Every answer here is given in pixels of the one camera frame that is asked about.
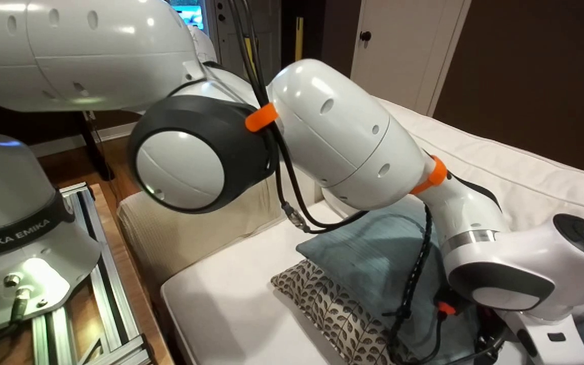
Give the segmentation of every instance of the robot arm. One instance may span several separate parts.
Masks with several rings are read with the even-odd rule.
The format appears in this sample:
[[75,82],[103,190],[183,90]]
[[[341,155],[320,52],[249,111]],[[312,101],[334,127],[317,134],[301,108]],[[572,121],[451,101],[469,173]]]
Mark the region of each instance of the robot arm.
[[[459,296],[495,307],[534,361],[584,362],[584,345],[570,315],[570,310],[584,302],[584,283],[578,287],[576,275],[584,272],[584,218],[553,215],[542,227],[508,231],[491,193],[456,179],[372,98],[317,60],[286,66],[269,82],[267,92],[278,111],[276,126],[297,167],[363,211],[413,193],[432,211],[449,285]],[[231,147],[246,145],[249,140],[245,127],[233,130],[231,140],[217,137],[228,119],[228,126],[241,123],[234,109],[231,116],[220,116],[227,105],[190,109],[185,104],[188,101],[173,100],[147,109],[145,126],[131,135],[136,174],[147,193],[159,193],[156,196],[159,202],[173,198],[181,211],[218,208],[227,201],[227,190],[231,201],[272,173],[267,160],[231,162],[225,155],[234,157],[239,150]],[[173,119],[173,111],[202,116],[209,135],[185,126],[188,123],[185,117]],[[266,151],[262,145],[245,155]],[[214,169],[205,176],[187,174],[205,169],[200,163]]]

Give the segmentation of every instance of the white bed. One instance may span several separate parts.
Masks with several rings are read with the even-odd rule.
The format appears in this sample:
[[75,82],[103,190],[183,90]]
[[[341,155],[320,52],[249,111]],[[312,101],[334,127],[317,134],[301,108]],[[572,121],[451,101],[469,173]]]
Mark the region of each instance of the white bed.
[[[584,217],[581,169],[381,104],[454,174],[491,188],[513,228],[532,227],[555,211]],[[343,206],[323,201],[312,211],[334,218]],[[341,362],[312,324],[267,283],[272,275],[301,259],[293,246],[303,239],[308,235],[279,220],[162,283],[162,298],[190,361]],[[502,350],[501,362],[519,361],[513,347]]]

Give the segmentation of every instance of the orange ring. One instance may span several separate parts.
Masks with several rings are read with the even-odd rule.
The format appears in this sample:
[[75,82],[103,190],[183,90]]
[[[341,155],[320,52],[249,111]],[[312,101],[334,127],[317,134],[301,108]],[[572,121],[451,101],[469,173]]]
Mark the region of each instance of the orange ring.
[[429,176],[423,182],[420,182],[412,190],[412,195],[420,195],[420,193],[428,190],[429,186],[435,186],[435,185],[445,180],[445,176],[447,176],[445,163],[437,155],[432,155],[432,160],[435,162],[434,169],[429,173]]
[[254,113],[246,116],[245,119],[245,127],[256,134],[259,130],[263,130],[266,126],[274,123],[278,117],[276,109],[272,104],[256,109]]

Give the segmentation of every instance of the patterned fabric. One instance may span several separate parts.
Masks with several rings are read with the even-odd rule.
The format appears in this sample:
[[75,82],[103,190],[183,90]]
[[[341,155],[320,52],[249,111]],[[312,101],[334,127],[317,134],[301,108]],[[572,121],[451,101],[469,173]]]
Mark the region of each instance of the patterned fabric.
[[391,362],[381,323],[370,318],[312,262],[303,259],[274,275],[272,283],[310,318],[310,323],[323,332],[325,339],[330,341],[345,362]]

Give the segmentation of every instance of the wooden furniture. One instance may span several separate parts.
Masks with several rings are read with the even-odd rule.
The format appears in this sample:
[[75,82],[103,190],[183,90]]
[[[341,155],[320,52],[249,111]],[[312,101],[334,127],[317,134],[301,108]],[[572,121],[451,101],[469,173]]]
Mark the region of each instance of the wooden furniture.
[[[125,293],[125,302],[130,304],[130,310],[133,314],[136,328],[142,337],[137,341],[142,342],[142,349],[145,347],[149,361],[158,365],[170,365],[173,362],[167,347],[164,342],[164,337],[156,324],[149,299],[145,296],[142,278],[137,275],[136,264],[128,251],[128,246],[115,225],[115,218],[111,215],[111,208],[103,196],[103,190],[97,185],[89,186],[97,220],[103,232],[103,241],[108,241],[110,254],[114,257],[114,266],[117,272],[117,278],[122,281],[122,290]],[[83,361],[84,357],[90,357],[90,362],[94,362],[94,342],[106,349],[103,332],[110,330],[103,327],[106,314],[101,314],[97,298],[94,298],[94,283],[93,273],[89,279],[84,279],[69,298],[69,302],[63,306],[63,312],[66,314],[66,323],[72,328],[71,337],[71,350],[72,357]],[[39,342],[37,341],[37,323],[46,315],[37,318],[33,324],[24,323],[15,328],[8,328],[6,332],[0,332],[0,362],[9,365],[30,365],[30,362],[55,362],[55,352],[50,352],[50,359],[37,359],[34,354]]]

